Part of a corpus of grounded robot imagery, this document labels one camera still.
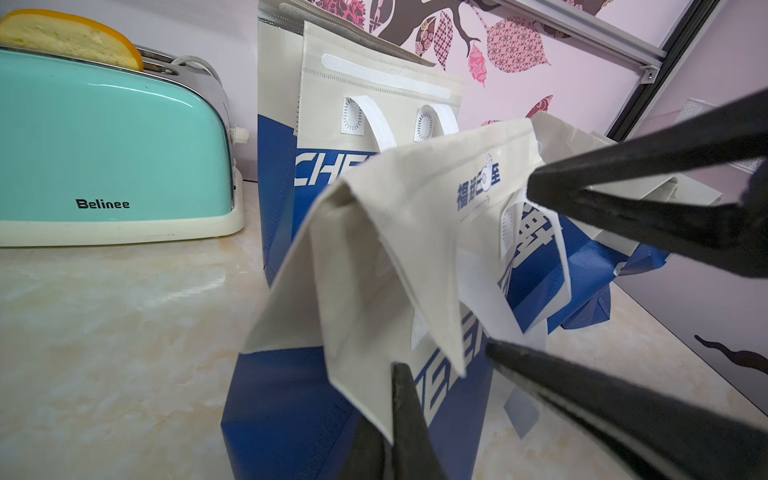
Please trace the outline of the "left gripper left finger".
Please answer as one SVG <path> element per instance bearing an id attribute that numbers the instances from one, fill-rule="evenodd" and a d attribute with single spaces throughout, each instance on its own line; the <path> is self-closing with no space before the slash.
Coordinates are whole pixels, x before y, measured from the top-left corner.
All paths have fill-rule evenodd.
<path id="1" fill-rule="evenodd" d="M 340 479 L 444 479 L 430 441 L 410 367 L 395 362 L 392 373 L 393 439 L 360 420 L 338 475 Z"/>

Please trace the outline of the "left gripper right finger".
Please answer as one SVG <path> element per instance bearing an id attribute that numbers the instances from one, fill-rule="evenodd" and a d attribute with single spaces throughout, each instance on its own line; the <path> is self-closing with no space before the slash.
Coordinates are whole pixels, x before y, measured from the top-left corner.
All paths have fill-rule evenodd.
<path id="1" fill-rule="evenodd" d="M 491 340 L 485 355 L 636 479 L 767 476 L 763 429 L 522 345 Z"/>

